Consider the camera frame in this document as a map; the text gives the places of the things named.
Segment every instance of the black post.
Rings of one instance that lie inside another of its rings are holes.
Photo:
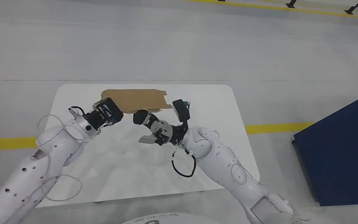
[[[290,3],[286,3],[287,7],[289,8],[295,8],[293,5],[296,3],[297,0],[291,0]]]
[[[345,12],[347,12],[347,14],[349,15],[353,15],[353,10],[355,10],[358,7],[358,4],[356,4],[356,6],[352,6],[349,8],[349,10],[345,10]]]

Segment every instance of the brown cardboard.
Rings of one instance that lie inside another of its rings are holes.
[[[123,113],[134,114],[140,109],[149,110],[152,113],[161,109],[171,109],[166,103],[164,96],[167,92],[162,90],[140,89],[140,90],[104,90],[102,99],[112,98],[114,103]]]

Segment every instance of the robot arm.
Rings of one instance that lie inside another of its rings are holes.
[[[79,115],[70,108],[74,119],[46,130],[37,138],[39,150],[25,158],[0,189],[1,224],[21,222],[47,198],[58,179],[66,176],[62,175],[63,167],[81,155],[87,142],[97,136],[102,127],[113,125],[123,117],[110,98],[95,103],[93,109]],[[67,127],[73,127],[83,139],[72,136]]]
[[[175,112],[183,122],[179,126],[169,125],[145,110],[134,114],[134,123],[144,124],[153,133],[150,137],[142,137],[139,142],[172,143],[193,155],[203,172],[240,202],[250,223],[301,223],[292,205],[257,182],[214,132],[203,127],[187,127],[189,104],[182,100],[173,102]]]

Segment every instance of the yellow stripe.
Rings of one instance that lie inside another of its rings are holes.
[[[35,137],[0,138],[0,150],[16,150],[19,148],[36,148]]]
[[[291,123],[291,124],[261,124],[261,125],[247,125],[245,126],[247,134],[264,134],[264,133],[277,133],[277,132],[299,132],[309,126],[312,122],[308,123]]]
[[[190,2],[204,2],[204,3],[212,3],[212,4],[225,4],[228,6],[241,6],[241,7],[250,7],[250,8],[263,8],[267,10],[280,10],[280,11],[294,11],[294,12],[305,12],[305,13],[313,13],[327,16],[342,16],[342,17],[358,17],[358,15],[349,15],[346,13],[338,13],[338,12],[326,12],[319,10],[306,10],[303,8],[288,8],[288,7],[280,7],[280,6],[264,6],[260,4],[247,4],[247,3],[239,3],[239,2],[218,2],[217,0],[188,0]]]
[[[287,2],[285,1],[281,1],[281,0],[260,0],[260,2],[270,2],[270,3],[282,3],[282,4],[286,4]],[[336,6],[325,6],[323,4],[315,4],[315,3],[306,3],[306,2],[296,2],[295,6],[306,6],[306,7],[312,7],[312,8],[328,8],[330,10],[346,10],[349,9],[351,6],[347,6],[347,7],[336,7]]]
[[[245,126],[247,134],[265,134],[277,132],[299,132],[313,123],[261,124]],[[36,137],[0,138],[0,150],[17,150],[20,148],[36,148]]]

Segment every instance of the navy blue box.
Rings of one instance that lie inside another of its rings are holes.
[[[358,204],[358,101],[294,135],[321,206]]]

